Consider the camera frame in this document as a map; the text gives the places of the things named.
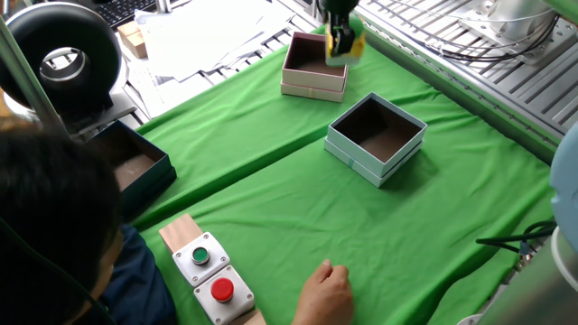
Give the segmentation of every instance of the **green cloth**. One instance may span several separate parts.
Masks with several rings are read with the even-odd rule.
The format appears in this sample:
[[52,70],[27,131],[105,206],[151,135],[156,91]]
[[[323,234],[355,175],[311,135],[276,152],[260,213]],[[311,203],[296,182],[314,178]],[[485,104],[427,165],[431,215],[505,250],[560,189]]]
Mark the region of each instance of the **green cloth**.
[[[268,324],[290,323],[324,258],[350,269],[355,324],[425,324],[448,288],[495,253],[476,238],[552,215],[548,167],[522,147],[434,91],[404,108],[429,128],[382,189],[320,139],[142,232],[181,324],[210,324],[158,235],[185,212],[228,251]],[[432,324],[475,313],[513,265],[506,253],[459,281]]]
[[178,178],[134,225],[148,228],[327,134],[375,91],[402,108],[441,96],[367,47],[351,67],[342,103],[281,95],[286,47],[139,129],[165,150]]
[[[285,54],[139,130],[179,175],[135,225],[148,228],[181,324],[210,324],[158,235],[184,212],[227,249],[269,324],[290,322],[326,257],[351,270],[357,324],[425,324],[439,301],[432,324],[474,313],[515,258],[489,259],[494,251],[474,239],[549,218],[547,166],[370,47],[341,104],[282,96]],[[371,91],[430,125],[422,150],[381,190],[321,140]]]
[[544,2],[552,6],[564,19],[578,23],[578,2],[575,0],[544,0]]

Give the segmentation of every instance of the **green button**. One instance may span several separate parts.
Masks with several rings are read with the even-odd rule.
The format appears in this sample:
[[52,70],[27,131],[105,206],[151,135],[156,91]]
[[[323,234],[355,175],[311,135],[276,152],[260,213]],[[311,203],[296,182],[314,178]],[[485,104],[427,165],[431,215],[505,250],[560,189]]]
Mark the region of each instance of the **green button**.
[[209,262],[209,251],[205,247],[197,247],[192,251],[192,262],[196,265],[204,265]]

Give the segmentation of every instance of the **keyboard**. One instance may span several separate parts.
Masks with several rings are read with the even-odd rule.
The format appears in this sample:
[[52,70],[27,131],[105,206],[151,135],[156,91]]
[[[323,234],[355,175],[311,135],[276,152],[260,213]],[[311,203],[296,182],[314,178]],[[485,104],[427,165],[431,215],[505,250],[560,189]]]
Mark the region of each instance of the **keyboard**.
[[135,10],[151,10],[156,7],[155,0],[112,0],[99,5],[95,11],[104,18],[112,29],[135,18]]

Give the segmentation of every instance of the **cardboard box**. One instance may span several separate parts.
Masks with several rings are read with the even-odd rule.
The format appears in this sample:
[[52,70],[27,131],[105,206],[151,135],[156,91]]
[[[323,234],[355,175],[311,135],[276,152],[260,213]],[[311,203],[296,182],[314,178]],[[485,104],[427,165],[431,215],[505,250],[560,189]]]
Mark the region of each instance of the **cardboard box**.
[[122,122],[116,121],[85,145],[102,153],[115,168],[125,220],[144,211],[176,179],[168,154]]
[[348,67],[329,67],[325,63],[325,36],[295,32],[283,65],[281,92],[318,99],[330,94],[331,99],[325,100],[341,101],[347,73]]
[[387,172],[384,176],[377,176],[376,174],[374,174],[373,172],[370,172],[367,168],[363,167],[362,164],[360,164],[359,162],[356,162],[353,158],[351,158],[350,156],[348,156],[346,153],[344,153],[340,148],[338,148],[337,146],[335,146],[335,144],[332,144],[327,138],[325,138],[325,150],[327,150],[328,152],[330,152],[331,154],[333,154],[335,157],[337,157],[339,160],[341,160],[342,162],[346,163],[353,171],[357,172],[359,175],[363,176],[363,178],[365,178],[366,180],[368,180],[370,183],[372,183],[373,185],[375,185],[376,187],[381,187],[381,185],[383,185],[384,182],[387,181],[387,179],[389,177],[391,177],[391,175],[394,174],[394,172],[397,172],[397,170],[399,169],[399,167],[401,167],[404,163],[407,162],[407,160],[409,158],[411,158],[411,156],[413,156],[415,153],[417,153],[417,151],[419,150],[419,148],[422,147],[422,142],[420,142],[414,149],[412,149],[405,157],[402,158],[402,160],[400,160],[391,170],[389,170],[389,172]]
[[138,23],[132,21],[117,28],[122,43],[136,56],[137,59],[147,57],[145,39],[141,34]]
[[329,126],[327,139],[383,177],[424,139],[427,124],[370,93]]

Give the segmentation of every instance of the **person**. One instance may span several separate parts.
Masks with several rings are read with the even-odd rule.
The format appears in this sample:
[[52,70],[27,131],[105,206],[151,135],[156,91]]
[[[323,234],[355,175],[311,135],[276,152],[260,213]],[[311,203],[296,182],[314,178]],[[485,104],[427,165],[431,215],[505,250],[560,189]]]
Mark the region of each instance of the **person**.
[[[1,127],[0,218],[118,325],[175,324],[152,252],[117,213],[120,190],[107,162],[69,139]],[[1,230],[0,261],[0,323],[104,323],[77,290]],[[293,325],[350,324],[352,299],[348,269],[324,261],[303,287]]]

